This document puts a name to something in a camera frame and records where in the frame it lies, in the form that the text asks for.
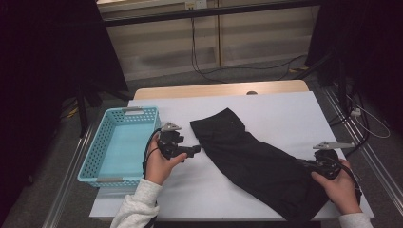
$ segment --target hand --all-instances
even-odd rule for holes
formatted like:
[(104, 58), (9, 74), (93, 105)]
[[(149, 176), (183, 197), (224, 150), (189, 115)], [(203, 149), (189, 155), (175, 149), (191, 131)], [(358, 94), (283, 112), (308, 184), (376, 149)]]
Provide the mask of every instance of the hand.
[[(340, 159), (340, 162), (350, 168), (348, 161)], [(343, 169), (334, 180), (328, 180), (316, 172), (312, 172), (311, 176), (325, 189), (342, 215), (362, 212), (356, 200), (354, 182)]]
[(179, 156), (168, 160), (163, 156), (160, 149), (158, 149), (157, 140), (158, 134), (155, 134), (148, 147), (148, 153), (156, 148), (157, 149), (154, 150), (148, 158), (145, 179), (163, 185), (163, 182), (169, 177), (175, 165), (185, 160), (187, 154), (182, 153)]

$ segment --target person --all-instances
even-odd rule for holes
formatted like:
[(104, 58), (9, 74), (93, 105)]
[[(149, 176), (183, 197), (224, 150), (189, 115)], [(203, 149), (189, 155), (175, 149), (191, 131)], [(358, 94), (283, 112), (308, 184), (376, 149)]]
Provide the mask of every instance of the person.
[[(186, 153), (167, 160), (157, 146), (157, 135), (150, 143), (145, 177), (140, 180), (134, 195), (126, 195), (119, 212), (112, 220), (111, 228), (145, 227), (160, 211), (156, 203), (157, 197), (163, 189), (163, 182), (169, 177), (172, 169), (186, 159)], [(345, 160), (342, 164), (350, 168)], [(326, 191), (329, 199), (335, 204), (341, 216), (338, 218), (342, 228), (373, 227), (370, 218), (362, 213), (355, 197), (355, 186), (350, 176), (341, 170), (337, 178), (328, 180), (316, 172), (312, 178)]]

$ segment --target black cloth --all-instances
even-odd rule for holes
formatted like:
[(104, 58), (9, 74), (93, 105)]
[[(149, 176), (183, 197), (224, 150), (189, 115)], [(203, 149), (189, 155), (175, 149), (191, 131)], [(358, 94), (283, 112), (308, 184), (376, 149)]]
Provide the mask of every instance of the black cloth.
[(190, 125), (222, 174), (288, 221), (311, 220), (329, 200), (296, 158), (255, 139), (230, 109)]

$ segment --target blue plastic basket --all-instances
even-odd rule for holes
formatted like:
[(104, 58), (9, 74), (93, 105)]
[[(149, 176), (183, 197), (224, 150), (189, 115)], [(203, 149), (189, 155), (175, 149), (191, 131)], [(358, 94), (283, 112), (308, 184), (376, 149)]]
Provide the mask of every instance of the blue plastic basket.
[(107, 110), (86, 154), (78, 181), (93, 187), (137, 186), (143, 176), (147, 141), (160, 126), (155, 106)]

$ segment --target white table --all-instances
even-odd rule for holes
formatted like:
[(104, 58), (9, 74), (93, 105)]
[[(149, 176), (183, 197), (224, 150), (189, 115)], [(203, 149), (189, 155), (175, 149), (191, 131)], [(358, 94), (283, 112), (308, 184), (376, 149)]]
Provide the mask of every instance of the white table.
[[(312, 92), (279, 93), (252, 96), (217, 96), (175, 99), (135, 100), (129, 106), (156, 105), (163, 123), (182, 127), (183, 146), (198, 144), (189, 122), (232, 109), (258, 140), (270, 143), (300, 159), (314, 160), (313, 145), (335, 142)], [(336, 151), (344, 158), (340, 150)], [(91, 218), (111, 220), (125, 194), (133, 189), (101, 188), (90, 214)], [(284, 220), (270, 207), (230, 182), (202, 151), (173, 170), (165, 182), (158, 203), (158, 220)], [(365, 197), (361, 208), (374, 214)], [(314, 220), (339, 216), (328, 202)]]

